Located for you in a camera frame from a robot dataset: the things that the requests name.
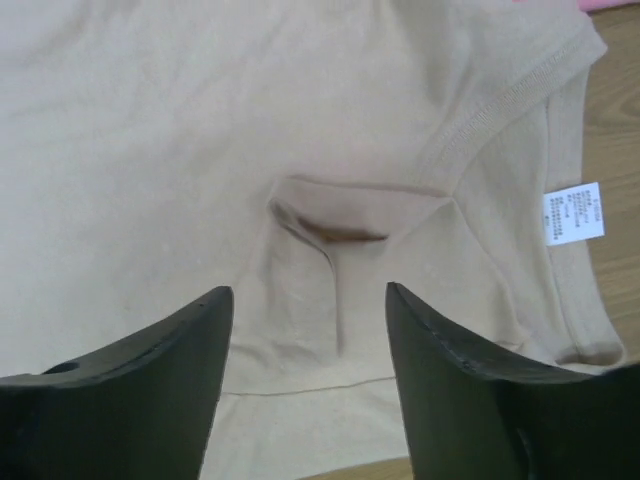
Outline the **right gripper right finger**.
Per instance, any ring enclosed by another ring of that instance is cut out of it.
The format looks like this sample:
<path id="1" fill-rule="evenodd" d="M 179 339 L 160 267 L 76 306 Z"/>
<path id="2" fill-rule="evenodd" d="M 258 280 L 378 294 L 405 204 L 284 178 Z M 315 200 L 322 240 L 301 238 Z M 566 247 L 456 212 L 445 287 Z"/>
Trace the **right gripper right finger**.
<path id="1" fill-rule="evenodd" d="M 418 479 L 635 479 L 639 368 L 600 375 L 513 353 L 404 286 L 386 324 Z"/>

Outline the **beige t shirt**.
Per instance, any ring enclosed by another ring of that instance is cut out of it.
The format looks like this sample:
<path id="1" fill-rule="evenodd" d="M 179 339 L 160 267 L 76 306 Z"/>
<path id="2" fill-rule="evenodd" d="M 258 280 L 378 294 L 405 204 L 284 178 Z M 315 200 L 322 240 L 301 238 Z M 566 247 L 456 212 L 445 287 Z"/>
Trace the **beige t shirt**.
<path id="1" fill-rule="evenodd" d="M 217 285 L 235 314 L 202 475 L 407 453 L 397 282 L 515 353 L 620 364 L 579 185 L 606 47 L 573 1 L 5 1 L 1 372 L 41 371 Z"/>

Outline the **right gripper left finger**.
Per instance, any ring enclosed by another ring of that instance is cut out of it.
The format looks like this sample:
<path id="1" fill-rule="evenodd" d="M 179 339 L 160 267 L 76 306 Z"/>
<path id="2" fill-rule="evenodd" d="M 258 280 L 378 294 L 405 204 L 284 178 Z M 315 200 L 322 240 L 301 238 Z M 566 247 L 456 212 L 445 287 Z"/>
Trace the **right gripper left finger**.
<path id="1" fill-rule="evenodd" d="M 216 287 L 99 350 L 2 378 L 2 478 L 198 478 L 233 302 Z"/>

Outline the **folded bright pink t shirt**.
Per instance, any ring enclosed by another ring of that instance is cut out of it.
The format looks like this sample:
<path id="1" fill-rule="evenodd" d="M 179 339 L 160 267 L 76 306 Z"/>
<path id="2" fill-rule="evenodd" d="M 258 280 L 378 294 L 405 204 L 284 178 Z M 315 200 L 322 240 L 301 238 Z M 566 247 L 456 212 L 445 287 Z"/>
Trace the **folded bright pink t shirt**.
<path id="1" fill-rule="evenodd" d="M 568 0 L 568 1 L 503 1 L 504 5 L 518 5 L 536 16 L 572 16 L 620 7 L 638 5 L 637 0 Z"/>

